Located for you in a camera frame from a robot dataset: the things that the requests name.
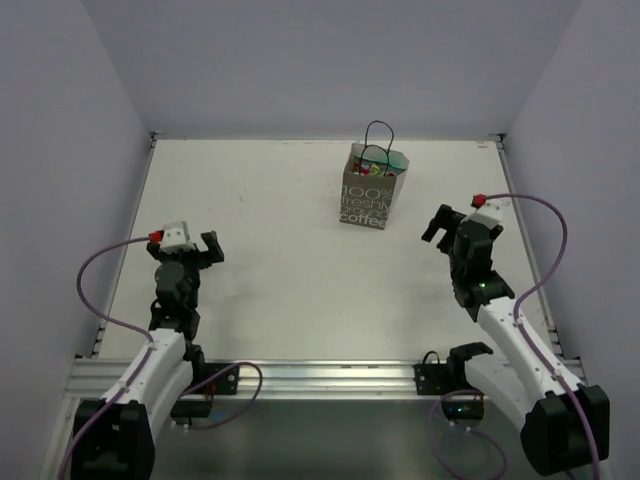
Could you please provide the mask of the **teal candy packet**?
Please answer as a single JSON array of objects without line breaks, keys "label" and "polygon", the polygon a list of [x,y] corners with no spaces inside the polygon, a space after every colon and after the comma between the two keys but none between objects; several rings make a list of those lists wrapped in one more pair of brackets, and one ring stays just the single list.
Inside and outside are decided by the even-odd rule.
[{"label": "teal candy packet", "polygon": [[400,153],[390,152],[389,155],[386,155],[382,152],[374,152],[371,154],[367,154],[368,161],[379,162],[381,164],[387,164],[391,166],[396,176],[404,173],[408,168],[408,160]]}]

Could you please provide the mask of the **grey paper coffee bag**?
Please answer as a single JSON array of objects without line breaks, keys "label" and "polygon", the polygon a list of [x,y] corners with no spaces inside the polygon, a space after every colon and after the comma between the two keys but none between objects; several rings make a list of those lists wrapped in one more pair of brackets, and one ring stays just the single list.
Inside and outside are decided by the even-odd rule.
[{"label": "grey paper coffee bag", "polygon": [[[390,138],[386,147],[369,140],[370,129],[376,124],[383,125],[389,131]],[[386,229],[410,165],[410,161],[404,153],[392,148],[394,140],[395,132],[387,122],[373,120],[366,127],[364,141],[351,145],[342,176],[339,212],[341,223],[376,230]],[[402,154],[408,160],[407,170],[395,177],[359,176],[354,174],[352,172],[354,162],[357,159],[368,160],[367,154],[374,152],[382,152],[386,155],[389,155],[390,152]]]}]

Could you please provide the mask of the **red snack packet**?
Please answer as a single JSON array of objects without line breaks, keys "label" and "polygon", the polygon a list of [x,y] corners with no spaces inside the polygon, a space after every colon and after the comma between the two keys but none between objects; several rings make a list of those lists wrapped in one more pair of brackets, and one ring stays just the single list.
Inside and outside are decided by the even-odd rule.
[{"label": "red snack packet", "polygon": [[374,176],[374,177],[395,177],[396,173],[394,169],[379,162],[372,162],[368,160],[357,159],[354,162],[352,172],[359,176]]}]

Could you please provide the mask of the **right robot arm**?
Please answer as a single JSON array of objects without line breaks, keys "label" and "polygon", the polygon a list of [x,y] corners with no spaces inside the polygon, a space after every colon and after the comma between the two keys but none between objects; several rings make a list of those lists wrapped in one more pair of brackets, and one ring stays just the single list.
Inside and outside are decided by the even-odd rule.
[{"label": "right robot arm", "polygon": [[604,390],[569,370],[521,311],[521,299],[493,267],[503,231],[497,197],[477,195],[472,212],[439,206],[422,238],[443,234],[454,297],[500,349],[476,342],[451,349],[446,362],[455,392],[487,395],[519,431],[525,457],[542,476],[589,466],[594,478],[609,456],[610,401]]}]

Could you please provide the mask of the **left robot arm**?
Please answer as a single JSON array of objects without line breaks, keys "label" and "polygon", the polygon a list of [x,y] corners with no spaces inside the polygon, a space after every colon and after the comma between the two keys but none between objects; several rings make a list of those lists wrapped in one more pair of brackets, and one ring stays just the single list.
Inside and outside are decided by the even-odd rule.
[{"label": "left robot arm", "polygon": [[192,241],[184,222],[166,224],[140,238],[159,264],[147,328],[99,312],[84,292],[87,268],[111,249],[104,247],[82,263],[76,276],[80,301],[100,319],[142,335],[144,342],[125,372],[99,399],[80,403],[59,478],[150,477],[162,424],[180,396],[205,379],[204,354],[194,342],[200,322],[200,273],[223,262],[225,254],[216,232],[203,232],[200,238],[203,249]]}]

